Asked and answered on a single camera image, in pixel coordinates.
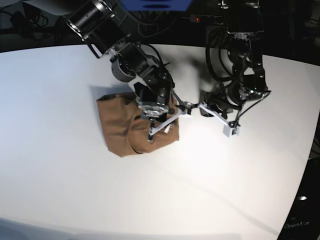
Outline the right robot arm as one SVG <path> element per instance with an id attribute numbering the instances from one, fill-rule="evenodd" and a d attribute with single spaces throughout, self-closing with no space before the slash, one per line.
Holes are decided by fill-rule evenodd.
<path id="1" fill-rule="evenodd" d="M 96 58 L 108 56 L 114 77 L 128 83 L 137 97 L 142 117 L 164 122 L 171 112 L 173 83 L 160 54 L 147 54 L 115 22 L 116 12 L 107 0 L 87 0 L 66 25 L 89 47 Z"/>

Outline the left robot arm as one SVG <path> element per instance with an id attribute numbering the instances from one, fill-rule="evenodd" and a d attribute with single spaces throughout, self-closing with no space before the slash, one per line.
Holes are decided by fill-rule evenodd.
<path id="1" fill-rule="evenodd" d="M 209 73 L 219 83 L 217 90 L 204 94 L 208 108 L 223 118 L 238 111 L 237 119 L 246 102 L 260 101 L 271 91 L 266 84 L 263 67 L 262 36 L 264 32 L 260 3 L 257 0 L 220 0 L 223 26 L 212 30 L 205 46 L 205 60 Z M 227 76 L 219 76 L 214 70 L 211 50 L 218 49 L 218 59 L 222 50 L 232 64 L 228 70 L 221 64 Z"/>

